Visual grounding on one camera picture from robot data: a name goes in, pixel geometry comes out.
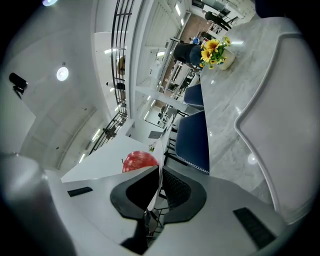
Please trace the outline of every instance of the black mesh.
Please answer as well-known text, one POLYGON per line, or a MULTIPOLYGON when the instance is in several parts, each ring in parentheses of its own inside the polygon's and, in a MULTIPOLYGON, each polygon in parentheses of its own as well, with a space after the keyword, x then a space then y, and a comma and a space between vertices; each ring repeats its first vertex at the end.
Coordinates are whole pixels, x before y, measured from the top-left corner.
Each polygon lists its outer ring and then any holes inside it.
POLYGON ((163 189, 167 197, 169 210, 185 203, 191 195, 191 188, 166 170, 163 170, 163 189))

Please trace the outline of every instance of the blue chair cushion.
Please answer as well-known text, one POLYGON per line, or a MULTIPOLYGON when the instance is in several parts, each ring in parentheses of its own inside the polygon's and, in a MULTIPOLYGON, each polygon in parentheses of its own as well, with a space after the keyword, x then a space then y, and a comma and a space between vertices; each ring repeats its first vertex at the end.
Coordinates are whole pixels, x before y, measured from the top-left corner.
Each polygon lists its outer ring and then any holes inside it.
POLYGON ((181 119, 176 135, 175 153, 187 164, 209 174, 209 146, 204 110, 181 119))
POLYGON ((184 102, 197 109, 204 109, 204 100, 202 98, 201 84, 188 87, 184 93, 184 102))

